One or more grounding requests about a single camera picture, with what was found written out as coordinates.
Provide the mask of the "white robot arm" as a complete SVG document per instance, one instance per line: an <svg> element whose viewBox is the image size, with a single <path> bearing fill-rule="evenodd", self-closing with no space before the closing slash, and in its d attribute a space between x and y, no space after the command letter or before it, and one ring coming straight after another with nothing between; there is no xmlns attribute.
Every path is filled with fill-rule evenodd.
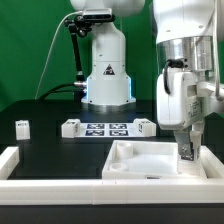
<svg viewBox="0 0 224 224"><path fill-rule="evenodd" d="M141 11L145 0L70 0L80 36L93 34L92 72L82 102L97 110L135 102L125 71L125 37L116 17ZM180 158L195 161L203 118L224 109L217 43L224 41L224 0L153 0L156 25L157 120L172 130Z"/></svg>

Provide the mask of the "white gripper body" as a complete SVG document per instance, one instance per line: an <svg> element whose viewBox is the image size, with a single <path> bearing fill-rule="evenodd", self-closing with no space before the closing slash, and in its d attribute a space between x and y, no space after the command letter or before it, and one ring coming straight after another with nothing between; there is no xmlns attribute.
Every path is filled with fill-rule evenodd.
<svg viewBox="0 0 224 224"><path fill-rule="evenodd" d="M177 68L164 69L157 80L157 120L162 130L181 130L201 121L203 98L198 77Z"/></svg>

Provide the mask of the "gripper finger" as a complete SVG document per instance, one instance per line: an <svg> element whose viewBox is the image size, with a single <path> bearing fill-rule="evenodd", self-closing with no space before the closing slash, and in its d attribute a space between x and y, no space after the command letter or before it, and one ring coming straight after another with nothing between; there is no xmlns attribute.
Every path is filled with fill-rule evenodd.
<svg viewBox="0 0 224 224"><path fill-rule="evenodd" d="M193 161L193 143L190 139L189 130L178 130L174 132L174 137L178 145L178 153L182 160Z"/></svg>

